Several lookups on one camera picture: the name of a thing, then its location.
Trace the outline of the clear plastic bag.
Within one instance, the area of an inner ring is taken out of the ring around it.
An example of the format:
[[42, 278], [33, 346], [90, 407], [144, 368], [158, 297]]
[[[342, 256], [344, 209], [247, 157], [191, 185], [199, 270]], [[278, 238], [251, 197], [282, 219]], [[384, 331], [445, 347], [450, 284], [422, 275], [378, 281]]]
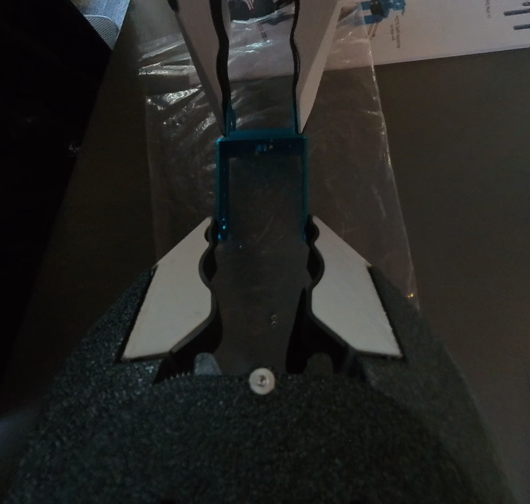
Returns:
[[[162, 14], [139, 44], [156, 259], [215, 206], [221, 136], [176, 18]], [[229, 78], [240, 129], [291, 125], [294, 5], [231, 23]], [[388, 150], [372, 47], [360, 2], [342, 4], [305, 133], [309, 212], [419, 308], [414, 265]]]

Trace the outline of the person's dark clothing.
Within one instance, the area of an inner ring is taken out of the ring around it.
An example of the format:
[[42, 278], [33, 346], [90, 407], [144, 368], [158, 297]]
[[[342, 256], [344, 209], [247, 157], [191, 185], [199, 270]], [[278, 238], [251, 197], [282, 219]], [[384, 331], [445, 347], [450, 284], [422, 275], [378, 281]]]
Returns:
[[70, 0], [1, 0], [1, 379], [110, 55]]

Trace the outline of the long blue U bracket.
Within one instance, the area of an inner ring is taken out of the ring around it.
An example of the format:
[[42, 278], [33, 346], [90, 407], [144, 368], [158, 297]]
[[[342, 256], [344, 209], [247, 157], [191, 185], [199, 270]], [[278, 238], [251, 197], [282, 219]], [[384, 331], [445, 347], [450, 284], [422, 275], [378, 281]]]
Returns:
[[308, 222], [308, 137], [292, 129], [232, 130], [216, 142], [217, 238], [229, 235], [229, 160], [250, 156], [297, 156], [301, 159], [301, 236], [306, 240]]

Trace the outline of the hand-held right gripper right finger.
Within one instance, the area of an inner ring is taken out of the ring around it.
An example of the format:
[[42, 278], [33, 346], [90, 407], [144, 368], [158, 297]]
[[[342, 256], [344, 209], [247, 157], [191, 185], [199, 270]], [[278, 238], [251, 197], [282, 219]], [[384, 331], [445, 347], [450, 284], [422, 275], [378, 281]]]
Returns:
[[402, 360], [372, 265], [317, 216], [308, 217], [309, 284], [288, 342], [288, 374], [324, 355], [333, 374], [355, 374], [358, 357]]

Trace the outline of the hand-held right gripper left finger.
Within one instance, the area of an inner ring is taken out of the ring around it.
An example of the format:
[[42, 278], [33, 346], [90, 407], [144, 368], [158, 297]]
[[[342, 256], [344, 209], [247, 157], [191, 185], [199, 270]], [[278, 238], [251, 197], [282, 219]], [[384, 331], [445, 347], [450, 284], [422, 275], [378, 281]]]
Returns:
[[197, 355], [219, 347], [222, 322], [211, 285], [216, 233], [207, 217], [155, 264], [122, 362], [163, 358], [175, 372], [190, 372]]

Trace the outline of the white perforated object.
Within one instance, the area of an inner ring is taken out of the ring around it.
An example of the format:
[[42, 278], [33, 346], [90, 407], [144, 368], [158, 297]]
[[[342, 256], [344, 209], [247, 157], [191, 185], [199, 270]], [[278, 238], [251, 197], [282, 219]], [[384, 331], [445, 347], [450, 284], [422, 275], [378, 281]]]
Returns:
[[84, 17], [110, 50], [113, 50], [120, 31], [114, 20], [94, 14], [84, 14]]

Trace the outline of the assembly instruction booklet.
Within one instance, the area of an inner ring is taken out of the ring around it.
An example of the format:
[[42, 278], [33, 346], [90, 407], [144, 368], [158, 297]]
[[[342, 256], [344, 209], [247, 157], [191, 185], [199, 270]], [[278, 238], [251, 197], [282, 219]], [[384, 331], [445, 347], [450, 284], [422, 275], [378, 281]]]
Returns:
[[[326, 70], [529, 47], [529, 0], [341, 0]], [[229, 79], [292, 76], [293, 0], [229, 0]]]

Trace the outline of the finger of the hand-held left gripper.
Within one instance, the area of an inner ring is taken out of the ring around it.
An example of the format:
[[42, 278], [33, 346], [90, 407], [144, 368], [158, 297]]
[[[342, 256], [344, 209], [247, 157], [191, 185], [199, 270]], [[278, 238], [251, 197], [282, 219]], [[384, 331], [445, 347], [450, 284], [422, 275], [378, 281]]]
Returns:
[[294, 127], [304, 131], [333, 42], [341, 0], [295, 0], [290, 33], [293, 54]]
[[223, 136], [231, 108], [228, 0], [177, 0], [176, 18]]

